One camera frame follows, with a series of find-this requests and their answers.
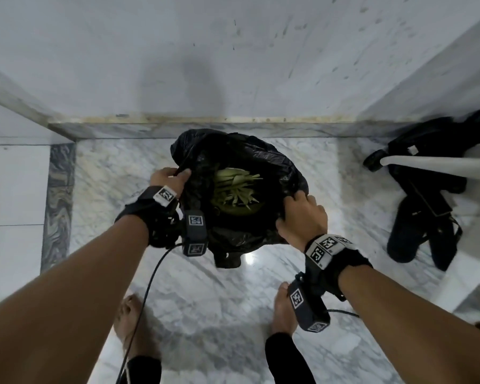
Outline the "person's right forearm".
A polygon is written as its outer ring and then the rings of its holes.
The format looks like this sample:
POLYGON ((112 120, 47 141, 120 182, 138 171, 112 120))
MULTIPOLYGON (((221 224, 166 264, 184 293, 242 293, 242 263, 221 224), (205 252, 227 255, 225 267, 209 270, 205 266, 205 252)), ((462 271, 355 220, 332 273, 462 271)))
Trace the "person's right forearm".
POLYGON ((369 266, 339 286, 407 384, 480 384, 480 329, 369 266))

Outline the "person's left hand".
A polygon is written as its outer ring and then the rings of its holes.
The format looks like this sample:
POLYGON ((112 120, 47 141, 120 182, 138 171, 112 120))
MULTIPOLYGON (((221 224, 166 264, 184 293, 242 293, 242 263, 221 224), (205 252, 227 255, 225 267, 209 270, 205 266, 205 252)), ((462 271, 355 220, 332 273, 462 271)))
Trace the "person's left hand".
POLYGON ((172 167, 162 168, 160 170, 155 171, 151 175, 149 185, 160 186, 160 187, 167 186, 171 188, 176 193, 176 197, 179 198, 185 186, 185 185, 182 185, 177 179, 177 174, 179 173, 180 172, 178 172, 178 168, 172 168, 172 167))

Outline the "black plastic garbage bag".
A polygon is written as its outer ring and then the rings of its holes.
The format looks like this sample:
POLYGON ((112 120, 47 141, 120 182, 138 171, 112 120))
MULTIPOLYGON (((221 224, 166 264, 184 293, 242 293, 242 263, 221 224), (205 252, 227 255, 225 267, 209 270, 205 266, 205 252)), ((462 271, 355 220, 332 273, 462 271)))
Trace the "black plastic garbage bag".
POLYGON ((225 133, 213 129, 191 129, 180 134, 170 147, 181 170, 192 171, 179 199, 182 210, 205 214, 208 249, 217 268, 241 265, 241 256, 264 245, 286 244, 275 222, 282 218, 283 200, 301 190, 309 193, 302 173, 286 155, 270 143, 252 135, 225 133), (260 174, 256 190, 265 206, 248 217, 216 215, 210 203, 217 170, 240 168, 260 174))

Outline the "person's foot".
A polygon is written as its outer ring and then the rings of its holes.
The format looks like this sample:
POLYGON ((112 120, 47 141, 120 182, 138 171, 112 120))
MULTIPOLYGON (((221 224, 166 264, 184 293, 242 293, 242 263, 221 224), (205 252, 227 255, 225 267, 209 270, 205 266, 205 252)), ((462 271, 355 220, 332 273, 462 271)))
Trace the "person's foot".
POLYGON ((297 318, 289 298, 288 288, 289 283, 283 282, 277 290, 270 326, 271 335, 284 333, 292 336, 298 327, 297 318))
POLYGON ((145 313, 141 313, 142 301, 135 295, 125 297, 114 320, 114 331, 122 343, 123 354, 128 359, 137 356, 161 358, 155 332, 145 313))

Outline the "green leaf scraps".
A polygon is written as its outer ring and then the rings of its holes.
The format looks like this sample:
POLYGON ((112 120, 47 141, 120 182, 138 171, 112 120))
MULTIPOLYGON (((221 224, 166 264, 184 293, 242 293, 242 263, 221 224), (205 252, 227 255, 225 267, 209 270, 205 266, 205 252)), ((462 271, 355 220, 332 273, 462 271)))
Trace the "green leaf scraps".
POLYGON ((248 217, 259 212, 265 202, 256 190, 260 174, 251 174, 240 168, 217 170, 213 177, 213 196, 210 203, 216 215, 248 217))

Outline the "black backpack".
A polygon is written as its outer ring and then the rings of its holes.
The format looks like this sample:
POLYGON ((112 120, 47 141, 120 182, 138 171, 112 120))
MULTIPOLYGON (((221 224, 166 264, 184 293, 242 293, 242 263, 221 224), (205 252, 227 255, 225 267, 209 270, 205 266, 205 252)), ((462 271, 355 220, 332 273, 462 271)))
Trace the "black backpack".
MULTIPOLYGON (((376 172, 381 160, 394 155, 461 158, 480 144, 480 110, 461 122, 453 117, 439 117, 413 125, 363 162, 376 172)), ((411 262, 419 247, 428 242, 431 257, 440 271, 447 271, 457 253, 462 229, 452 217, 452 208, 441 191, 460 194, 466 190, 467 178, 453 174, 389 165, 389 173, 406 193, 398 206, 386 251, 397 263, 411 262)))

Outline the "person's left leg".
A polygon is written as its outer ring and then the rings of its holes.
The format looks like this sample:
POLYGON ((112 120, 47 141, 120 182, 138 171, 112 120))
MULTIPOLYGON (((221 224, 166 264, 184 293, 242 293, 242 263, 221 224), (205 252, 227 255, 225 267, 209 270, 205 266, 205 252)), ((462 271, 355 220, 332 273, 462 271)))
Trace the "person's left leg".
POLYGON ((126 364, 120 384, 160 384, 162 363, 151 356, 136 356, 126 364))

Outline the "person's right foot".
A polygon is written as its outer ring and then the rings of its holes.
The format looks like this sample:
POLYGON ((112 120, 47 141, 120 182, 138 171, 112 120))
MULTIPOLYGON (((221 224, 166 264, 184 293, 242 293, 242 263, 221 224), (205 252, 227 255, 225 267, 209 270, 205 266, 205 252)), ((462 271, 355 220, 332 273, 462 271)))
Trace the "person's right foot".
POLYGON ((271 335, 284 333, 292 336, 298 327, 297 318, 289 298, 288 288, 289 283, 283 282, 277 290, 270 326, 271 335))

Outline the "person's right hand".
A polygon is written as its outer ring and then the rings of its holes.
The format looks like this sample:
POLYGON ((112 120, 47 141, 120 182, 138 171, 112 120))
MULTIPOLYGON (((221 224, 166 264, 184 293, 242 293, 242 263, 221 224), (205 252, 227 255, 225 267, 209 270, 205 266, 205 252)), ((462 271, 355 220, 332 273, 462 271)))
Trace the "person's right hand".
POLYGON ((308 242, 327 233, 328 217, 323 206, 317 204, 314 196, 297 191, 294 196, 283 200, 284 217, 291 227, 295 241, 288 243, 300 252, 306 251, 308 242))

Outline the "person's right leg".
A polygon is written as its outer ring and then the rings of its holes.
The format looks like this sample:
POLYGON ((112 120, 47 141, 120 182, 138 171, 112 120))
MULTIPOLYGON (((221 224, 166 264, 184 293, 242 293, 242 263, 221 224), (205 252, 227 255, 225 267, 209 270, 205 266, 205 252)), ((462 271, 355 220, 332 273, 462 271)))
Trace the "person's right leg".
POLYGON ((286 333, 275 333, 265 342, 265 356, 275 384, 316 384, 304 357, 286 333))

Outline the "person's leg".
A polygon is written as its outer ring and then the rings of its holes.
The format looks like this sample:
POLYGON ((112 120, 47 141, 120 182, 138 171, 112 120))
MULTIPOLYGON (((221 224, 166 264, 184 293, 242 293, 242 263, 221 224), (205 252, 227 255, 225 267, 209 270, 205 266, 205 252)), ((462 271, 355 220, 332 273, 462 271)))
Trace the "person's leg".
POLYGON ((160 384, 162 363, 151 356, 136 356, 126 364, 120 384, 160 384))
POLYGON ((265 342, 265 356, 275 384, 316 384, 304 357, 286 333, 275 333, 265 342))

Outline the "white furniture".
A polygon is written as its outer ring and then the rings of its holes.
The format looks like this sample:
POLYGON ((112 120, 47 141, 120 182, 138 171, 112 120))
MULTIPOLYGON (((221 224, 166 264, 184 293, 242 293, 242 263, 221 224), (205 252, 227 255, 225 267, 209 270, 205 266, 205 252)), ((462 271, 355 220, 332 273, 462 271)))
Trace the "white furniture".
POLYGON ((430 301, 454 312, 480 287, 480 180, 469 179, 466 191, 453 196, 454 215, 463 235, 457 253, 430 301))

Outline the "person's left foot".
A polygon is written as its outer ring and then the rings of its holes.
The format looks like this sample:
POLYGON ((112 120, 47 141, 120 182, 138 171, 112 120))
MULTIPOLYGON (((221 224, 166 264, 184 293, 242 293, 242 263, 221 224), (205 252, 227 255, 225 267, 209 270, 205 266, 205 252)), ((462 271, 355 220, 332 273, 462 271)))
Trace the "person's left foot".
POLYGON ((122 343, 123 354, 128 359, 137 356, 161 358, 155 332, 145 313, 141 313, 142 301, 135 295, 125 297, 114 320, 114 331, 122 343))

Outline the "white furniture leg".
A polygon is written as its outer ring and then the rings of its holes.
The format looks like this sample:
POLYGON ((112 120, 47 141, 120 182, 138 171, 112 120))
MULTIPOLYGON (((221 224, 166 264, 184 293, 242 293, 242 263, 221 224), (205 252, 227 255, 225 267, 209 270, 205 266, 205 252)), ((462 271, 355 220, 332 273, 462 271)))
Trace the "white furniture leg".
POLYGON ((424 157, 391 155, 380 160, 382 166, 400 165, 480 180, 479 158, 424 157))

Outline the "person's left forearm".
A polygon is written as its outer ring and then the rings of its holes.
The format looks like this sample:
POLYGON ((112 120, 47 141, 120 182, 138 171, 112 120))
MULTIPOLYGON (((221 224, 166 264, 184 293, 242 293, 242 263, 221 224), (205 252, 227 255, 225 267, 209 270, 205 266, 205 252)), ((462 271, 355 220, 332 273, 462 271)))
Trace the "person's left forearm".
POLYGON ((148 246, 134 215, 0 302, 0 384, 86 384, 148 246))

